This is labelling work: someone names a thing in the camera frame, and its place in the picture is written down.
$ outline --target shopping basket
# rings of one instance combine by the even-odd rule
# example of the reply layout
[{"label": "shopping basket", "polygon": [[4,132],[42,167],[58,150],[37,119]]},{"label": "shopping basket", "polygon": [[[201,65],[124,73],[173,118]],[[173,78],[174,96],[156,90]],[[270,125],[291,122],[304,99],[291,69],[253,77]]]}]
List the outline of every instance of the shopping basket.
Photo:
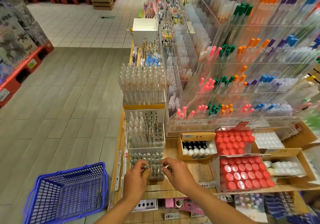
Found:
[{"label": "shopping basket", "polygon": [[23,210],[24,224],[63,223],[100,212],[108,203],[104,162],[40,175]]}]

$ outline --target wood-look floor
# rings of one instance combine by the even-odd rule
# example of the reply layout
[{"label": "wood-look floor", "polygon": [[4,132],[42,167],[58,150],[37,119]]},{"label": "wood-look floor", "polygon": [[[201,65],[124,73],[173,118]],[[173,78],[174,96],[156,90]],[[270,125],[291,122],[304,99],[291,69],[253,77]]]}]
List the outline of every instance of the wood-look floor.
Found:
[{"label": "wood-look floor", "polygon": [[124,48],[55,48],[0,109],[1,224],[22,223],[40,174],[105,161],[111,179],[123,97],[118,75],[129,56]]}]

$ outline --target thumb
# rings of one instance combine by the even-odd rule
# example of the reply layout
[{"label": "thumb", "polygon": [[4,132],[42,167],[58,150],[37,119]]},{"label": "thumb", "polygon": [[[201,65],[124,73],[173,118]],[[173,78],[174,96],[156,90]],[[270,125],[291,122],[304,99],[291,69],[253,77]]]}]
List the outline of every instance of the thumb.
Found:
[{"label": "thumb", "polygon": [[161,171],[167,176],[167,178],[169,179],[170,183],[173,180],[173,175],[172,173],[169,171],[169,169],[162,167]]},{"label": "thumb", "polygon": [[142,179],[143,179],[144,181],[147,180],[147,178],[148,178],[148,176],[149,176],[150,170],[151,170],[151,169],[148,168],[148,169],[146,169],[146,170],[143,172],[143,174],[142,174]]}]

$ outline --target person's left hand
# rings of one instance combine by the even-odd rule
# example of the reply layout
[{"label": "person's left hand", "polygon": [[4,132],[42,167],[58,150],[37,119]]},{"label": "person's left hand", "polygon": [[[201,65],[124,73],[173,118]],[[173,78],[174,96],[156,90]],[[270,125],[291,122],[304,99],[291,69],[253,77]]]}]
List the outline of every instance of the person's left hand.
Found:
[{"label": "person's left hand", "polygon": [[150,169],[144,170],[147,161],[139,160],[133,168],[129,169],[124,176],[123,198],[134,202],[136,206],[147,188],[147,178]]}]

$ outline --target white box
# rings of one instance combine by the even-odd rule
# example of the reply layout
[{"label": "white box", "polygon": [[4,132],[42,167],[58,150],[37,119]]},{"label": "white box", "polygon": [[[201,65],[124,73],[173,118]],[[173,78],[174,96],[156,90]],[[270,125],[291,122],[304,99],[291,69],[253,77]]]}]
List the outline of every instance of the white box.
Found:
[{"label": "white box", "polygon": [[133,43],[134,46],[141,47],[143,40],[157,40],[157,21],[153,18],[135,18],[133,20]]}]

